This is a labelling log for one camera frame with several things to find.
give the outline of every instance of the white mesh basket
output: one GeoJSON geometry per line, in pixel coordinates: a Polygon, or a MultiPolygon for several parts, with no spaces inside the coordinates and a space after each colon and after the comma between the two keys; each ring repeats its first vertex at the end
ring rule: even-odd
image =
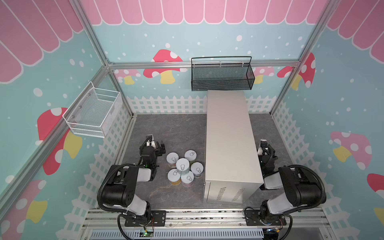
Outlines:
{"type": "Polygon", "coordinates": [[[121,107],[120,92],[95,88],[90,82],[63,118],[73,134],[105,137],[121,107]]]}

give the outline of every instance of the can lid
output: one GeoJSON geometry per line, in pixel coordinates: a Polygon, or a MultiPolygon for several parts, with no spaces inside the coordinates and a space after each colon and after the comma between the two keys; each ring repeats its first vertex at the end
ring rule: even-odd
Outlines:
{"type": "Polygon", "coordinates": [[[180,179],[180,176],[180,173],[178,173],[176,169],[172,169],[168,172],[168,180],[171,182],[177,182],[180,179]]]}
{"type": "Polygon", "coordinates": [[[203,170],[204,170],[204,166],[199,162],[195,162],[191,165],[191,171],[195,175],[200,175],[203,172],[203,170]]]}
{"type": "Polygon", "coordinates": [[[195,176],[191,171],[189,171],[187,174],[181,175],[181,181],[183,183],[186,183],[186,184],[191,183],[193,179],[195,179],[195,176]]]}
{"type": "Polygon", "coordinates": [[[171,164],[175,164],[177,160],[179,159],[179,156],[175,152],[171,152],[167,155],[167,162],[171,164]]]}
{"type": "Polygon", "coordinates": [[[176,168],[179,171],[187,170],[189,168],[189,161],[186,160],[185,158],[180,158],[176,162],[176,168]]]}
{"type": "Polygon", "coordinates": [[[184,154],[184,157],[188,160],[188,161],[193,161],[196,159],[197,157],[197,153],[193,150],[188,150],[185,152],[184,154]]]}

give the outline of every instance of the white spot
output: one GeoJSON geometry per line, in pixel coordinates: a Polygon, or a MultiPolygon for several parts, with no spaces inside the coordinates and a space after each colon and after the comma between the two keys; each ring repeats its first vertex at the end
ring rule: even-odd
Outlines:
{"type": "Polygon", "coordinates": [[[47,184],[47,181],[46,181],[46,180],[41,180],[41,181],[39,182],[39,184],[37,184],[37,187],[38,187],[40,190],[42,190],[42,189],[45,187],[46,184],[47,184]]]}
{"type": "Polygon", "coordinates": [[[305,71],[307,71],[307,65],[304,64],[304,66],[301,68],[301,72],[305,73],[305,71]]]}
{"type": "Polygon", "coordinates": [[[25,226],[25,219],[17,225],[16,232],[17,233],[23,233],[24,231],[24,226],[25,226]]]}
{"type": "Polygon", "coordinates": [[[28,200],[23,198],[23,199],[20,199],[19,201],[17,201],[15,207],[17,210],[20,210],[20,209],[23,209],[27,203],[28,203],[28,200]]]}
{"type": "Polygon", "coordinates": [[[37,97],[41,97],[43,95],[43,91],[40,88],[35,88],[33,90],[33,94],[37,97]]]}
{"type": "Polygon", "coordinates": [[[55,116],[60,116],[61,115],[61,108],[52,108],[51,113],[55,116]]]}
{"type": "Polygon", "coordinates": [[[349,132],[341,132],[343,137],[349,137],[351,134],[349,132]]]}
{"type": "Polygon", "coordinates": [[[356,143],[352,143],[351,144],[351,150],[356,152],[357,150],[359,150],[359,146],[356,143]]]}
{"type": "Polygon", "coordinates": [[[337,143],[338,145],[341,145],[341,141],[340,141],[340,139],[335,139],[335,140],[333,140],[333,142],[335,142],[335,143],[337,143]]]}
{"type": "Polygon", "coordinates": [[[174,52],[170,52],[169,55],[172,58],[177,58],[178,57],[178,55],[176,53],[174,53],[174,52]]]}
{"type": "Polygon", "coordinates": [[[357,163],[358,167],[361,169],[361,170],[365,170],[365,164],[362,163],[362,162],[358,162],[357,163]]]}
{"type": "Polygon", "coordinates": [[[372,154],[372,147],[371,146],[366,146],[365,147],[365,152],[368,154],[372,154]]]}
{"type": "Polygon", "coordinates": [[[15,178],[15,176],[9,175],[8,177],[5,178],[5,182],[6,183],[11,183],[14,178],[15,178]]]}
{"type": "Polygon", "coordinates": [[[1,223],[1,234],[4,234],[10,226],[11,226],[11,223],[8,220],[4,220],[1,223]]]}
{"type": "Polygon", "coordinates": [[[63,158],[63,149],[60,149],[55,154],[55,161],[61,163],[61,159],[63,158]]]}

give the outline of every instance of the vent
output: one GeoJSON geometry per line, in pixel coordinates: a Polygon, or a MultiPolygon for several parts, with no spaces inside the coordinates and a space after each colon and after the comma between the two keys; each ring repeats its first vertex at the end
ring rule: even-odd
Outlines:
{"type": "MultiPolygon", "coordinates": [[[[148,237],[140,237],[142,229],[126,229],[125,234],[130,238],[149,239],[148,237]]],[[[263,238],[263,229],[261,228],[226,228],[226,229],[155,229],[155,234],[152,238],[155,239],[255,239],[263,238]]],[[[118,229],[93,230],[90,240],[124,240],[118,229]]]]}
{"type": "Polygon", "coordinates": [[[216,198],[217,201],[218,201],[218,200],[221,200],[221,198],[223,197],[223,194],[224,194],[225,190],[226,190],[226,187],[222,187],[222,188],[220,188],[220,190],[219,190],[219,192],[218,192],[218,195],[217,195],[217,198],[216,198]]]}
{"type": "Polygon", "coordinates": [[[244,191],[245,191],[245,188],[240,189],[239,191],[237,191],[235,196],[232,198],[231,202],[237,201],[239,199],[239,197],[243,194],[244,191]]]}

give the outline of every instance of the black mesh basket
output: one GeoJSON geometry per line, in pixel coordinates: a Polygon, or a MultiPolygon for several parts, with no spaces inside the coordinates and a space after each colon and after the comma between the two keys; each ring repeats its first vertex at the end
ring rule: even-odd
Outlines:
{"type": "Polygon", "coordinates": [[[250,65],[251,59],[250,56],[192,58],[192,91],[251,90],[255,81],[250,65]],[[225,58],[225,60],[204,61],[207,58],[225,58]]]}

